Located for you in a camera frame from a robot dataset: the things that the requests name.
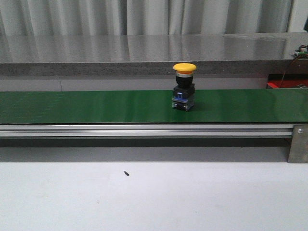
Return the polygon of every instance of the conveyor belt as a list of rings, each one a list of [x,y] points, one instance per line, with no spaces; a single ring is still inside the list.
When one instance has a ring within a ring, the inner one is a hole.
[[[1,136],[291,136],[308,122],[308,90],[1,92]]]

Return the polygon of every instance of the gray countertop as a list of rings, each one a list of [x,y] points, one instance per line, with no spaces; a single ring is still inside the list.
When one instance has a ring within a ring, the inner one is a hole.
[[[199,74],[281,73],[307,33],[0,37],[0,75],[168,75],[176,62]]]

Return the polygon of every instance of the metal bracket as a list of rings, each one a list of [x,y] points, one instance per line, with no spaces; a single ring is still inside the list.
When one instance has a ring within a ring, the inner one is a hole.
[[[289,163],[308,163],[308,125],[295,125]]]

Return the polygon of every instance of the metal frame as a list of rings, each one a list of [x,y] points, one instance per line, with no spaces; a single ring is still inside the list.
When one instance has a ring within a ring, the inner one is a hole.
[[[2,125],[0,137],[238,136],[291,137],[294,124]]]
[[[295,125],[289,163],[308,163],[308,125]]]

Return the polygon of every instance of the white curtain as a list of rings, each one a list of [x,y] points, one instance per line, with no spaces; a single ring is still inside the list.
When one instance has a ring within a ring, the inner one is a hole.
[[[2,35],[286,32],[292,0],[0,0]]]

